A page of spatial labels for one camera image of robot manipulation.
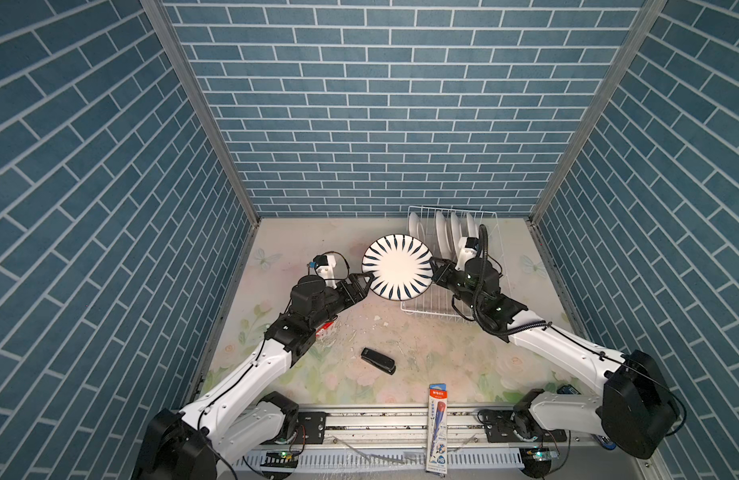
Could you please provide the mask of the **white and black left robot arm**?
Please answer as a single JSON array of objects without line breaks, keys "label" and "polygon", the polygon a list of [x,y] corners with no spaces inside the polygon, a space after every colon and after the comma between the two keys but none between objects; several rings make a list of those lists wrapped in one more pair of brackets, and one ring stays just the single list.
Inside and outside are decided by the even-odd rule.
[{"label": "white and black left robot arm", "polygon": [[350,274],[329,285],[301,277],[261,344],[217,386],[177,411],[163,409],[146,426],[131,474],[134,479],[216,479],[267,441],[289,439],[297,405],[261,393],[315,344],[339,313],[365,300],[371,274]]}]

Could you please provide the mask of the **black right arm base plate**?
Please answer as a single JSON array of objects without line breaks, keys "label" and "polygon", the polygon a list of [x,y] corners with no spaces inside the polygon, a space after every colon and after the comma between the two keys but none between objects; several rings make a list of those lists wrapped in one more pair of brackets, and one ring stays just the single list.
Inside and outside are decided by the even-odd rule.
[{"label": "black right arm base plate", "polygon": [[543,430],[525,412],[513,410],[481,409],[477,421],[483,426],[489,443],[507,442],[563,442],[567,441],[565,430]]}]

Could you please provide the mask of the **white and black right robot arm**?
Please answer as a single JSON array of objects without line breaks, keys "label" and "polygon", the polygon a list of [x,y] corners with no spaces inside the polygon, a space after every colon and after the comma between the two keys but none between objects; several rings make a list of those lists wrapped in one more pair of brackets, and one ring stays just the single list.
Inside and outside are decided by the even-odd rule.
[{"label": "white and black right robot arm", "polygon": [[624,354],[554,326],[503,294],[487,260],[473,258],[459,269],[433,258],[431,268],[433,283],[465,302],[485,333],[543,356],[589,386],[589,395],[542,389],[525,394],[511,416],[517,436],[533,441],[547,431],[578,431],[605,436],[630,456],[649,459],[673,435],[681,402],[649,354]]}]

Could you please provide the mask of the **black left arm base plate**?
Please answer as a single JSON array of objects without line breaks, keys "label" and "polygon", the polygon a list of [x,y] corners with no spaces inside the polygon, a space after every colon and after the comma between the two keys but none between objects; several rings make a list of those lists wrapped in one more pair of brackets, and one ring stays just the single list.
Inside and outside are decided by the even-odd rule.
[{"label": "black left arm base plate", "polygon": [[262,445],[323,444],[325,429],[325,412],[301,411],[295,416],[285,416],[281,430]]}]

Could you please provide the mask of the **blue striped white plate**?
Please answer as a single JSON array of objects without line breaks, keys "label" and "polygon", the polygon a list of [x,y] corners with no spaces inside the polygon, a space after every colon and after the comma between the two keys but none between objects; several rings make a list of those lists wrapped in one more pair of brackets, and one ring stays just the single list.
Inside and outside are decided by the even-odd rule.
[{"label": "blue striped white plate", "polygon": [[361,270],[371,276],[369,289],[391,301],[413,300],[433,285],[433,254],[417,238],[385,235],[367,247]]}]

